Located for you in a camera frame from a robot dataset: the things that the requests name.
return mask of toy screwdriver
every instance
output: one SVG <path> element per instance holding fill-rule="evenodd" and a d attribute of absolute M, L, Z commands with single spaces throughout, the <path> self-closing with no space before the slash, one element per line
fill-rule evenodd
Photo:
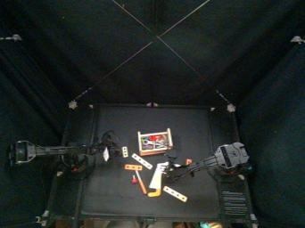
<path fill-rule="evenodd" d="M 148 194 L 148 188 L 145 186 L 145 183 L 141 180 L 141 177 L 140 177 L 140 174 L 138 174 L 138 170 L 137 170 L 137 177 L 138 177 L 138 182 L 140 182 L 140 186 L 141 186 L 142 192 L 146 195 Z"/>

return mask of wall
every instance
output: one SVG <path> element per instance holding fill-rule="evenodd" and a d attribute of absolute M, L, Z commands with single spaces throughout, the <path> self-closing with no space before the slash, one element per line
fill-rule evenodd
<path fill-rule="evenodd" d="M 239 107 L 243 141 L 256 164 L 257 215 L 305 225 L 305 45 L 293 48 Z"/>

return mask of wooden box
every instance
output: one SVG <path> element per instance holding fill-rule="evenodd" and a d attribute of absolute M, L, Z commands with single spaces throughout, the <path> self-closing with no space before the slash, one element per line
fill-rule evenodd
<path fill-rule="evenodd" d="M 165 153 L 173 147 L 172 133 L 168 128 L 166 132 L 141 134 L 138 132 L 140 155 L 153 155 Z"/>

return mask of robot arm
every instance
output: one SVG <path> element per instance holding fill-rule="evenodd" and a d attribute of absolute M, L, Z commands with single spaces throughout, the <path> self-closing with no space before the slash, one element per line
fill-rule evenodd
<path fill-rule="evenodd" d="M 9 152 L 10 165 L 22 165 L 33 161 L 35 157 L 66 154 L 83 154 L 85 147 L 42 147 L 30 141 L 18 141 L 11 145 Z"/>
<path fill-rule="evenodd" d="M 249 156 L 245 151 L 245 145 L 240 142 L 227 144 L 219 147 L 213 156 L 208 159 L 190 163 L 188 166 L 174 164 L 173 158 L 169 167 L 165 170 L 165 177 L 170 181 L 181 180 L 186 175 L 194 176 L 194 173 L 208 168 L 211 174 L 219 181 L 231 181 L 240 167 L 243 167 Z"/>

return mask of black table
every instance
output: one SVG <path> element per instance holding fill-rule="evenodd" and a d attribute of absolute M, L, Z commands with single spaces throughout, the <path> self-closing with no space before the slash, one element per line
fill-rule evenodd
<path fill-rule="evenodd" d="M 182 202 L 166 192 L 150 198 L 138 185 L 132 184 L 134 171 L 125 170 L 125 164 L 138 164 L 132 158 L 138 154 L 137 132 L 142 134 L 172 130 L 174 149 L 180 156 L 177 163 L 185 164 L 211 157 L 219 146 L 240 141 L 235 113 L 227 107 L 160 107 L 94 105 L 71 111 L 63 141 L 91 144 L 97 137 L 113 130 L 120 145 L 128 147 L 129 158 L 116 158 L 108 163 L 97 155 L 97 165 L 83 181 L 55 177 L 50 199 L 50 212 L 55 218 L 67 219 L 157 219 L 168 221 L 244 221 L 251 224 L 251 197 L 247 181 L 219 183 L 204 169 L 176 183 L 166 184 L 188 196 Z M 141 171 L 148 191 L 157 163 L 166 162 L 162 154 L 144 157 L 153 169 Z M 223 192 L 239 191 L 247 195 L 248 211 L 240 216 L 225 214 Z"/>

